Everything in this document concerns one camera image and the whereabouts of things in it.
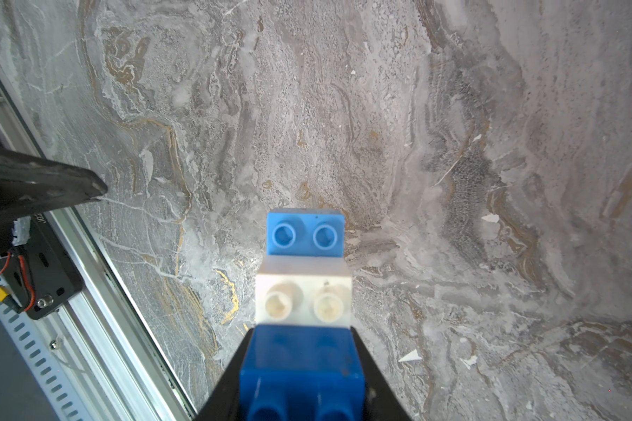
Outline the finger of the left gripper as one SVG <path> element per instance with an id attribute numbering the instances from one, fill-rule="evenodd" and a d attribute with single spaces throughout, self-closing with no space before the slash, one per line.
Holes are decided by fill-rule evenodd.
<path id="1" fill-rule="evenodd" d="M 93 171 L 0 147 L 0 225 L 89 203 L 108 187 Z"/>

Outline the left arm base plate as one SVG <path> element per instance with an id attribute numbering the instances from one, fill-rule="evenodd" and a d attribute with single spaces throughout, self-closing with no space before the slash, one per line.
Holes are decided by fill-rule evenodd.
<path id="1" fill-rule="evenodd" d="M 43 319 L 84 289 L 81 276 L 47 217 L 31 216 L 30 239 L 12 252 L 5 282 L 30 319 Z"/>

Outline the small blue lego brick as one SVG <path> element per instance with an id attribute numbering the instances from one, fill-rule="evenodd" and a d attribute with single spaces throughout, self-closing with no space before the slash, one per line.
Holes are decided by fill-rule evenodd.
<path id="1" fill-rule="evenodd" d="M 365 378 L 346 328 L 259 325 L 240 370 L 245 420 L 361 420 Z"/>

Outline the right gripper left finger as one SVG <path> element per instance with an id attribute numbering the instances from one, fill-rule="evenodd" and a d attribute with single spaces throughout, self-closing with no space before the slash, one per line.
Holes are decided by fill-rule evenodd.
<path id="1" fill-rule="evenodd" d="M 240 371 L 253 333 L 254 329 L 251 328 L 245 334 L 204 407 L 194 417 L 194 421 L 238 421 L 243 419 L 240 403 Z"/>

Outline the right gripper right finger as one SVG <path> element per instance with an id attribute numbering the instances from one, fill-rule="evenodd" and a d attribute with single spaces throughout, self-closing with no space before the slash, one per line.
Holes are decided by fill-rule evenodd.
<path id="1" fill-rule="evenodd" d="M 351 328 L 365 380 L 363 402 L 364 421 L 410 421 L 410 417 L 395 396 L 370 351 L 355 328 Z"/>

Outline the white lego plate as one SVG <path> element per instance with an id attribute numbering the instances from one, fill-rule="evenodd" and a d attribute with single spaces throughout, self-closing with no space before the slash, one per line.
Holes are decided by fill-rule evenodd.
<path id="1" fill-rule="evenodd" d="M 258 325 L 351 327 L 353 277 L 342 258 L 267 255 L 255 286 Z"/>

